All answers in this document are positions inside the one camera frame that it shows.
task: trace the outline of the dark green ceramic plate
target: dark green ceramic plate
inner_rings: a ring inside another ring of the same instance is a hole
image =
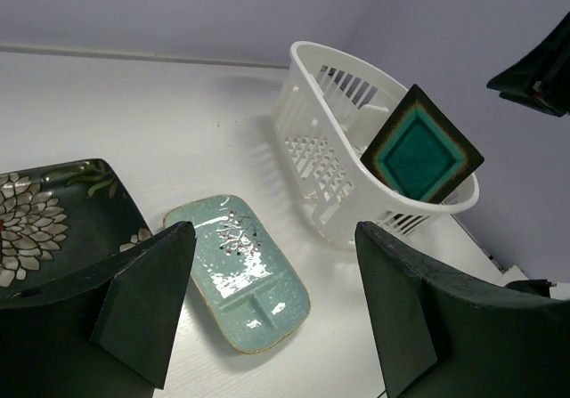
[[[0,175],[0,299],[84,269],[150,235],[104,160]]]
[[[484,159],[414,85],[361,157],[386,186],[407,198],[440,203]]]

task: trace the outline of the teal glaze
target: teal glaze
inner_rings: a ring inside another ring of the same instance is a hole
[[[416,103],[375,160],[392,189],[408,198],[430,200],[463,167],[467,156]]]
[[[169,212],[164,225],[180,221],[196,229],[191,276],[237,351],[264,351],[305,320],[305,286],[242,199],[222,195],[192,202]]]

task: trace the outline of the black object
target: black object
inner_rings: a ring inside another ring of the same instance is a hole
[[[570,13],[514,66],[500,73],[487,88],[500,97],[561,118],[570,111]]]
[[[0,175],[0,233],[0,299],[84,269],[132,247],[133,238],[137,243],[151,235],[102,159]]]
[[[496,287],[359,223],[356,250],[389,398],[570,390],[570,302]]]
[[[536,296],[550,297],[550,287],[554,284],[549,280],[515,280],[505,285],[505,288],[515,289]]]
[[[150,398],[164,385],[195,247],[177,223],[0,301],[2,398]]]

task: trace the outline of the white plastic basket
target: white plastic basket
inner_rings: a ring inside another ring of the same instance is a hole
[[[407,90],[347,53],[309,42],[290,49],[289,75],[272,118],[297,184],[327,240],[354,244],[356,223],[370,220],[398,238],[440,215],[473,207],[472,174],[442,204],[405,198],[374,177],[360,156]]]

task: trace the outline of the soap dish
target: soap dish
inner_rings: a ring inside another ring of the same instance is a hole
[[[183,205],[164,226],[180,221],[196,229],[191,277],[235,350],[263,352],[301,325],[310,310],[305,286],[242,199],[220,195]]]

